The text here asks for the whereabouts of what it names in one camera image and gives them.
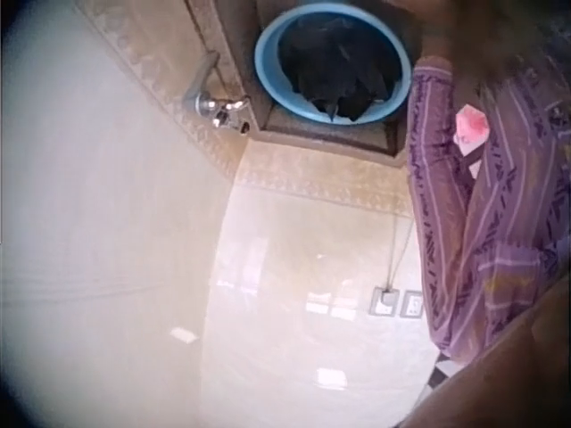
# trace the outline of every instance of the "white tiled wall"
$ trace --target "white tiled wall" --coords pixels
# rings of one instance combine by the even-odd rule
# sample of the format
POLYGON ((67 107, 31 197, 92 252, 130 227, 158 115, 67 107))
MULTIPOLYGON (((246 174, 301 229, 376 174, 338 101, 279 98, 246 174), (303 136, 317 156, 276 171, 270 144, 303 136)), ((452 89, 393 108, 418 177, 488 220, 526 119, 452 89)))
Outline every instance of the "white tiled wall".
MULTIPOLYGON (((399 236, 409 224, 399 221, 399 236)), ((203 337, 206 426, 377 427, 406 416, 438 352, 424 319, 368 315, 392 231, 386 214, 234 188, 203 337)), ((413 234, 395 288, 419 287, 417 257, 413 234)))
POLYGON ((231 183, 66 2, 3 43, 2 371, 45 426, 195 424, 231 183))
MULTIPOLYGON (((15 28, 1 363, 39 422, 383 427, 410 411, 437 349, 424 317, 399 317, 404 291, 420 290, 409 219, 239 185, 230 196, 68 2, 35 2, 15 28), (372 317, 394 230, 399 307, 372 317)), ((356 195, 378 184, 353 181, 356 195)))

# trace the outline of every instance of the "faucet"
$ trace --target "faucet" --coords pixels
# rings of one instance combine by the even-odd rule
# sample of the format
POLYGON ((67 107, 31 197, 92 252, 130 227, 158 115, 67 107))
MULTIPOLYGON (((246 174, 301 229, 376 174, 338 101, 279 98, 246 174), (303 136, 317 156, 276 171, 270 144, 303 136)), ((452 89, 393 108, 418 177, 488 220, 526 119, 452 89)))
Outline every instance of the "faucet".
POLYGON ((238 100, 216 99, 206 89, 206 81, 218 63, 218 52, 208 52, 201 60, 193 83, 183 97, 185 109, 195 111, 201 118, 210 121, 212 126, 218 128, 235 129, 240 134, 247 134, 250 124, 240 120, 237 113, 248 105, 250 97, 243 96, 238 100))

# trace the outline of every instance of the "black and white floor tile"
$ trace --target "black and white floor tile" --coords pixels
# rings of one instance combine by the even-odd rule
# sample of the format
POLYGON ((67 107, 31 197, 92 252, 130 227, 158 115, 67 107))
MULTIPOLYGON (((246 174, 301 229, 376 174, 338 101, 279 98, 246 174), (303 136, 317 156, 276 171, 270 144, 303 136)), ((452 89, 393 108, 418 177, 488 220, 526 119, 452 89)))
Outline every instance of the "black and white floor tile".
POLYGON ((440 354, 434 365, 434 370, 428 378, 425 388, 420 393, 416 406, 420 404, 432 391, 446 382, 449 378, 453 377, 457 372, 463 368, 462 365, 451 361, 448 357, 440 354))

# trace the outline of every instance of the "patterned tile border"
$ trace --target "patterned tile border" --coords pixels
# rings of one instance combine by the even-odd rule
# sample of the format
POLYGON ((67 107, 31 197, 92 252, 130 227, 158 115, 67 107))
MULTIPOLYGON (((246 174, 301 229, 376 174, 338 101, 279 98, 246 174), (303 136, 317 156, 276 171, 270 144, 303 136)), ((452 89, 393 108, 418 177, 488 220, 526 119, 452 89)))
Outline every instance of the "patterned tile border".
POLYGON ((405 168, 250 141, 236 183, 411 218, 405 168))

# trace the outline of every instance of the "purple striped clothing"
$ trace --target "purple striped clothing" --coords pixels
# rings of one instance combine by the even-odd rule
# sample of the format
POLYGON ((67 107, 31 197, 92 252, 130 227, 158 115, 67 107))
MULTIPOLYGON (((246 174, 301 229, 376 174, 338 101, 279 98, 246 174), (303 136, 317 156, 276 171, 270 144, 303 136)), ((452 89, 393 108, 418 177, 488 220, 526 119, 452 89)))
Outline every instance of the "purple striped clothing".
POLYGON ((414 70, 407 146, 425 306, 433 341, 458 361, 568 270, 571 91, 547 54, 545 64, 482 89, 491 133, 476 180, 452 142, 450 64, 424 58, 414 70))

